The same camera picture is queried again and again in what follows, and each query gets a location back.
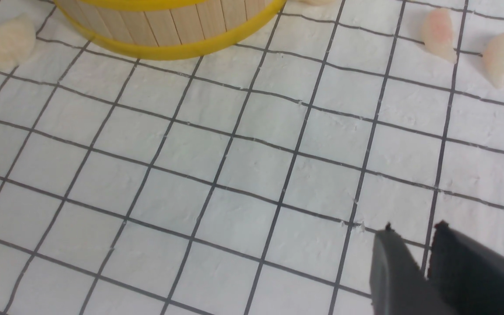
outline grid paper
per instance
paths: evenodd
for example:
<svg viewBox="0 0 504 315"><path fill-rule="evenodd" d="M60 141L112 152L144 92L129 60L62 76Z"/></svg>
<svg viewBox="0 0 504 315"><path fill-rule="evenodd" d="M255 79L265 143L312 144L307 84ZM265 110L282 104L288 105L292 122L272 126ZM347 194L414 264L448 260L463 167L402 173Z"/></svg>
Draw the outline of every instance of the grid paper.
<svg viewBox="0 0 504 315"><path fill-rule="evenodd" d="M0 0L38 30L0 72L0 314L368 315L388 221L423 270L443 219L504 255L504 89L479 64L504 4L367 3L289 2L236 46L152 62ZM450 68L418 40L439 6Z"/></svg>

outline yellow rim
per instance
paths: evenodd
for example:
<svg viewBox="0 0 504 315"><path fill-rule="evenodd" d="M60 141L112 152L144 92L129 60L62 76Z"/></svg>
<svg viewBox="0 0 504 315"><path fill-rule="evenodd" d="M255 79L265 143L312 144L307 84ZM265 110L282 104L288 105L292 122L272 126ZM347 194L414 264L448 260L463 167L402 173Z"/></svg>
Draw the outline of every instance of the yellow rim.
<svg viewBox="0 0 504 315"><path fill-rule="evenodd" d="M157 11L199 4L206 0L79 0L93 6L118 11Z"/></svg>
<svg viewBox="0 0 504 315"><path fill-rule="evenodd" d="M273 18L274 15L282 8L285 1L286 0L273 0L269 6L264 8L262 12L253 18L228 32L220 34L219 36L202 40L200 42L194 42L192 44L165 47L126 44L125 42L118 42L117 40L106 38L102 35L96 34L92 30L84 28L68 16L67 13L58 5L58 2L56 2L56 5L60 8L69 22L85 38L92 40L92 42L98 46L102 46L112 52L132 56L134 58L151 60L179 60L193 58L195 56L204 56L240 42L267 24L267 22L269 22L271 18Z"/></svg>

